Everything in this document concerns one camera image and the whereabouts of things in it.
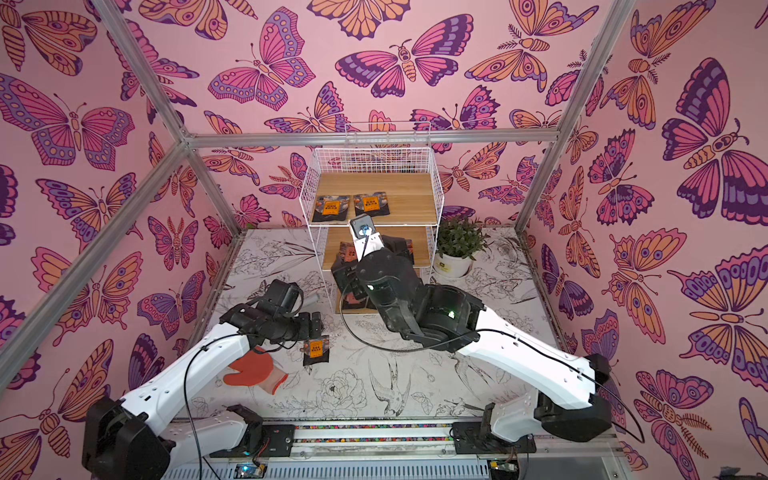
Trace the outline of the orange-label tea bag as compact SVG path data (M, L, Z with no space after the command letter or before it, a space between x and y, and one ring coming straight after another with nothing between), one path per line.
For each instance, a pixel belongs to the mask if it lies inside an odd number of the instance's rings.
M350 197L346 195L317 196L314 203L312 222L338 222L347 219Z
M385 192L362 193L353 196L355 215L368 215L370 217L388 216L390 207Z
M330 341L327 336L318 339L306 340L303 343L303 365L312 366L319 363L328 363L330 360Z

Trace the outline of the red tea bag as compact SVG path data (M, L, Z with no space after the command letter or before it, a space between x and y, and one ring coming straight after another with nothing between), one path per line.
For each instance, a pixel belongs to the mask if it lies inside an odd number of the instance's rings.
M333 267L342 267L347 264L354 264L358 261L356 248L353 242L341 242L339 251L336 255Z

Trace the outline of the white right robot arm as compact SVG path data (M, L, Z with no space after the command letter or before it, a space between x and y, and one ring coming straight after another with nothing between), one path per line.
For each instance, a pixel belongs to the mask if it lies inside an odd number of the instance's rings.
M385 248L361 251L332 274L341 295L369 301L385 327L418 350L479 359L531 386L521 397L486 407L486 434L507 442L549 434L583 443L612 428L612 405L599 394L610 377L605 357L559 350L470 293L424 283L406 258Z

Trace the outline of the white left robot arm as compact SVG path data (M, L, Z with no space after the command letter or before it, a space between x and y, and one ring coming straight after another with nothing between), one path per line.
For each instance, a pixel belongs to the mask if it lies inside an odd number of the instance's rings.
M103 398L87 412L82 465L97 479L160 479L167 471L223 450L257 452L263 419L233 405L197 420L193 397L230 364L249 353L265 355L264 342L296 346L319 338L316 294L294 282L273 281L264 295L224 313L218 324L162 372L117 400ZM174 419L186 412L186 422Z

